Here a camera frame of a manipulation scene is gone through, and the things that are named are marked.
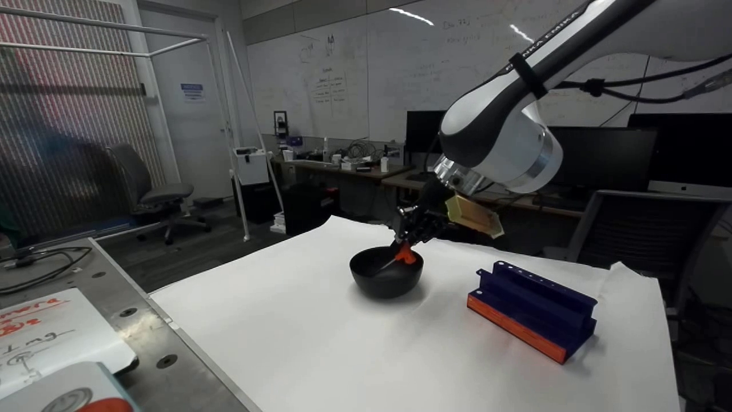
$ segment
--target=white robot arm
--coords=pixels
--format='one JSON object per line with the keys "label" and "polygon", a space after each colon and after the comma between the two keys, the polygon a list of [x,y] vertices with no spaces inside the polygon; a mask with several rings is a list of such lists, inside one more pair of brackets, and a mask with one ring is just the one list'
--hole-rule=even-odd
{"label": "white robot arm", "polygon": [[732,52],[732,0],[590,0],[515,55],[488,82],[446,113],[443,155],[415,208],[403,215],[396,246],[430,241],[443,224],[443,201],[470,194],[485,179],[513,192],[552,182],[562,150],[541,124],[536,102],[587,62],[613,52],[642,52],[697,62]]}

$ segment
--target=office chair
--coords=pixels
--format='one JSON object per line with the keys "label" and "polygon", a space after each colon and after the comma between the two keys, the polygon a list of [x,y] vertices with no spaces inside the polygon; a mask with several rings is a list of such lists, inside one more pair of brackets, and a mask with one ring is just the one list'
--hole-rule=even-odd
{"label": "office chair", "polygon": [[608,268],[621,261],[657,277],[671,314],[685,300],[697,252],[729,200],[598,191],[579,223],[566,261]]}
{"label": "office chair", "polygon": [[136,151],[130,144],[104,147],[116,175],[123,182],[125,200],[134,218],[162,215],[164,223],[164,246],[174,243],[178,227],[195,227],[211,231],[211,224],[191,213],[183,215],[181,203],[191,194],[191,185],[166,185],[162,191],[150,189],[150,175]]}

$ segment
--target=black bracket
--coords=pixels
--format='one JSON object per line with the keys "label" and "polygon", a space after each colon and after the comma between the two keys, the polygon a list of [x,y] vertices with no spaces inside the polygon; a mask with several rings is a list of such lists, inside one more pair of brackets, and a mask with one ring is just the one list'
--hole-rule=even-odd
{"label": "black bracket", "polygon": [[522,52],[509,58],[513,68],[522,76],[522,80],[525,82],[525,87],[531,90],[531,95],[536,99],[541,99],[549,95],[549,90],[544,87],[544,82],[540,80],[540,76],[536,76],[536,72],[528,66],[528,62],[523,60]]}

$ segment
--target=white tabletop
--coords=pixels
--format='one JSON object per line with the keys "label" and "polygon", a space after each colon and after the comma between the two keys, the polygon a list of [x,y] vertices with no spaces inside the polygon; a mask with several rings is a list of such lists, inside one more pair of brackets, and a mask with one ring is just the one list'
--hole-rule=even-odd
{"label": "white tabletop", "polygon": [[[616,266],[432,241],[415,292],[363,298],[353,254],[387,227],[325,227],[183,280],[152,300],[266,412],[676,412],[658,285]],[[476,271],[509,261],[598,300],[594,337],[564,364],[465,308]]]}

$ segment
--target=door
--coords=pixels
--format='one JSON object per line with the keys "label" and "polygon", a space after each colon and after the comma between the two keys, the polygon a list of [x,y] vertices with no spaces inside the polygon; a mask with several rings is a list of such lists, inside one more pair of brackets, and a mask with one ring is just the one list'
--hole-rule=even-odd
{"label": "door", "polygon": [[[215,24],[141,10],[146,27],[208,34]],[[157,51],[181,39],[146,37]],[[195,200],[231,198],[228,185],[228,132],[211,52],[205,43],[178,49],[152,58],[155,78],[181,169],[181,182],[195,185]]]}

